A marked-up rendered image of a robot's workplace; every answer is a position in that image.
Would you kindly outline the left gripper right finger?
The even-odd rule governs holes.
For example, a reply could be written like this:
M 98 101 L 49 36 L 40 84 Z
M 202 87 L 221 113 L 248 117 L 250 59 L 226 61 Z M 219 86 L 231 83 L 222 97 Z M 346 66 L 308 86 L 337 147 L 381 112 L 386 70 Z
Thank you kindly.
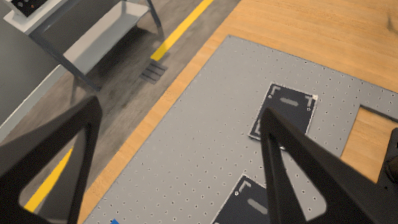
M 313 141 L 271 107 L 259 121 L 270 224 L 398 224 L 398 198 Z M 323 197 L 306 220 L 279 143 Z

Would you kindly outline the blue tape outline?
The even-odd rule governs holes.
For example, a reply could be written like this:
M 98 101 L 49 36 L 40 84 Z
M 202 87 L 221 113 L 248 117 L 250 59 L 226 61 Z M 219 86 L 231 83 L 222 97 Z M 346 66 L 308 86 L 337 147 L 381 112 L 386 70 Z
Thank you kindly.
M 113 221 L 110 224 L 119 224 L 116 219 L 114 218 Z

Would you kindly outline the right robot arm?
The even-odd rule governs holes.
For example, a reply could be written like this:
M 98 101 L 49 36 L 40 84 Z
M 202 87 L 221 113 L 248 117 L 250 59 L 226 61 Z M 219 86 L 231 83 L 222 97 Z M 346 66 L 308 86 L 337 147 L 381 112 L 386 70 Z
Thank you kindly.
M 391 132 L 377 184 L 398 198 L 398 127 Z

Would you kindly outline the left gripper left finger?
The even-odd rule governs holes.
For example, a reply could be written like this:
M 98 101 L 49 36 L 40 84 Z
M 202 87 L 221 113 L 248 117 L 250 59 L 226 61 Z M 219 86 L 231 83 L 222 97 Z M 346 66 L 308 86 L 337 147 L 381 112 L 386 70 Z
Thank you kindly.
M 92 95 L 0 146 L 0 224 L 78 224 L 102 114 L 98 97 Z M 70 156 L 38 213 L 21 206 L 24 188 L 76 135 Z

